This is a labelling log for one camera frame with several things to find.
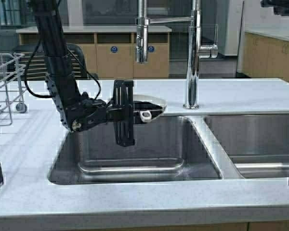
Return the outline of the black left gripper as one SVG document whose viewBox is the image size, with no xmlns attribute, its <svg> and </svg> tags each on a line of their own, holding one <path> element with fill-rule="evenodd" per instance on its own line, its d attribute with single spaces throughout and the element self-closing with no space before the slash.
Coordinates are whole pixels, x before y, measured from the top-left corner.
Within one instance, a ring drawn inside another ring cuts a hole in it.
<svg viewBox="0 0 289 231">
<path fill-rule="evenodd" d="M 132 80 L 115 80 L 113 102 L 91 98 L 86 92 L 82 94 L 75 92 L 69 97 L 69 131 L 83 132 L 110 122 L 113 118 L 111 115 L 113 107 L 133 112 L 133 86 Z M 122 147 L 135 145 L 132 122 L 114 122 L 114 132 L 117 145 Z"/>
</svg>

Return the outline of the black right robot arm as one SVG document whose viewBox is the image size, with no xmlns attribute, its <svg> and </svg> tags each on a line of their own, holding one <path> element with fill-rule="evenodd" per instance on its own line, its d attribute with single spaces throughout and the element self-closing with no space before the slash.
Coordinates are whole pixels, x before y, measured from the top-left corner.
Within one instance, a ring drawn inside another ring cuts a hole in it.
<svg viewBox="0 0 289 231">
<path fill-rule="evenodd" d="M 274 14 L 280 16 L 289 16 L 289 0 L 262 0 L 261 7 L 273 7 Z"/>
</svg>

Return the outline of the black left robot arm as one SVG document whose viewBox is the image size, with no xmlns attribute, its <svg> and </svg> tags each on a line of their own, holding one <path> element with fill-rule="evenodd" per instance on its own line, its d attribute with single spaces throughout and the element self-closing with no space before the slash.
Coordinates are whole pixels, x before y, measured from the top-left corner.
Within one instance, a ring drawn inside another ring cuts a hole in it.
<svg viewBox="0 0 289 231">
<path fill-rule="evenodd" d="M 31 0 L 29 5 L 41 39 L 47 70 L 46 84 L 63 126 L 69 132 L 83 132 L 111 122 L 117 145 L 133 146 L 133 81 L 115 80 L 113 96 L 108 103 L 80 92 L 57 2 Z"/>
</svg>

